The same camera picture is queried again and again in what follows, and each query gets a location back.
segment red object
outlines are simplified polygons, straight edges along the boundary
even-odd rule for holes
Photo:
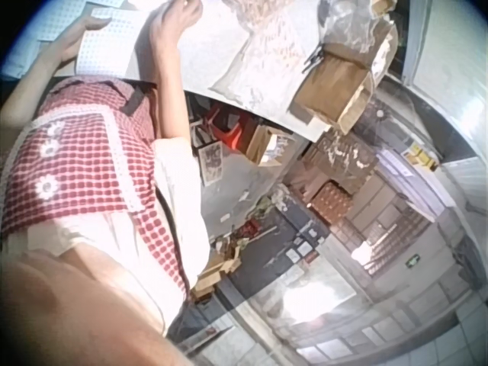
[[[118,93],[100,83],[107,80]],[[156,211],[149,100],[131,117],[119,111],[132,93],[124,82],[97,77],[67,79],[51,91],[5,164],[0,232],[7,237],[46,220],[127,212],[152,256],[185,292],[171,231]]]
[[[239,119],[237,121],[237,125],[234,126],[234,128],[232,128],[229,132],[224,132],[219,127],[215,126],[215,121],[217,120],[217,118],[223,118],[225,119],[225,121],[228,121],[231,114],[239,115]],[[244,125],[250,119],[252,119],[251,114],[238,108],[230,107],[225,104],[216,102],[208,111],[204,120],[205,124],[208,126],[212,134],[217,139],[225,143],[229,148],[237,150],[237,146],[239,145],[239,140],[242,136]]]
[[[259,234],[259,230],[261,230],[259,222],[256,219],[250,219],[237,230],[237,236],[252,239]]]

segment red checkered apron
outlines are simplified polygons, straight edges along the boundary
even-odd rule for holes
[[[0,234],[60,217],[128,212],[186,294],[178,248],[156,211],[154,138],[149,100],[140,90],[94,77],[59,83],[5,162]]]

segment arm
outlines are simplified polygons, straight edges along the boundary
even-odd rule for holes
[[[46,47],[5,102],[0,111],[0,127],[21,129],[31,122],[47,83],[61,63],[76,57],[85,31],[102,29],[109,22],[110,19],[82,16]]]
[[[157,71],[159,129],[164,138],[183,137],[191,143],[185,93],[177,48],[183,31],[201,16],[201,0],[174,0],[162,7],[151,24],[151,47]]]

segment white shirt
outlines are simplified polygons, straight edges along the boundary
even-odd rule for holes
[[[207,230],[201,216],[199,165],[185,139],[156,140],[155,180],[173,213],[181,260],[190,287],[197,282],[210,253]],[[162,208],[160,219],[167,226]],[[90,213],[45,221],[11,234],[4,253],[45,249],[56,256],[88,244],[112,257],[127,273],[115,278],[116,286],[136,294],[155,319],[169,328],[183,303],[183,293],[154,259],[128,213]]]

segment skin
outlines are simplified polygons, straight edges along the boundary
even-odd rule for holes
[[[190,143],[177,45],[201,13],[201,0],[174,0],[151,23],[162,138]],[[84,32],[109,22],[83,16],[44,49],[0,111],[0,133],[33,120],[47,83],[59,65],[78,55]],[[0,325],[27,364],[191,364],[160,336],[161,324],[148,317],[138,295],[114,283],[124,268],[91,246],[78,245],[59,258],[45,251],[3,258],[0,271]]]

